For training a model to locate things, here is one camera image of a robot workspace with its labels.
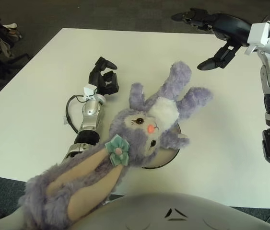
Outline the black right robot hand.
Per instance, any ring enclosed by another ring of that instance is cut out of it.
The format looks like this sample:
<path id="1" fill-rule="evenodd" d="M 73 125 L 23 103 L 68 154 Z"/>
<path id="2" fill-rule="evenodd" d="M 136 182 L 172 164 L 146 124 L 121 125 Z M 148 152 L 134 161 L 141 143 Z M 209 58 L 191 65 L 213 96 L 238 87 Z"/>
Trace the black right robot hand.
<path id="1" fill-rule="evenodd" d="M 225 13 L 209 14 L 204 9 L 190 8 L 189 11 L 172 15 L 171 19 L 199 30 L 211 31 L 218 39 L 226 42 L 213 57 L 197 66 L 199 70 L 223 69 L 235 57 L 240 47 L 249 46 L 247 39 L 252 24 L 239 17 Z"/>

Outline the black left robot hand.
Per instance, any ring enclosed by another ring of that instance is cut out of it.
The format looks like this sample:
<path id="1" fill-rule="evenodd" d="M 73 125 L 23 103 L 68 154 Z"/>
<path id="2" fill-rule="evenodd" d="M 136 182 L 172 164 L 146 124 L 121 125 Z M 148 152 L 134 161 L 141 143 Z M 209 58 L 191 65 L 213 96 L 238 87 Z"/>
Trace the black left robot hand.
<path id="1" fill-rule="evenodd" d="M 119 90 L 116 73 L 117 66 L 100 57 L 95 63 L 95 67 L 90 72 L 88 83 L 97 87 L 97 93 L 100 95 L 111 95 L 117 93 Z"/>

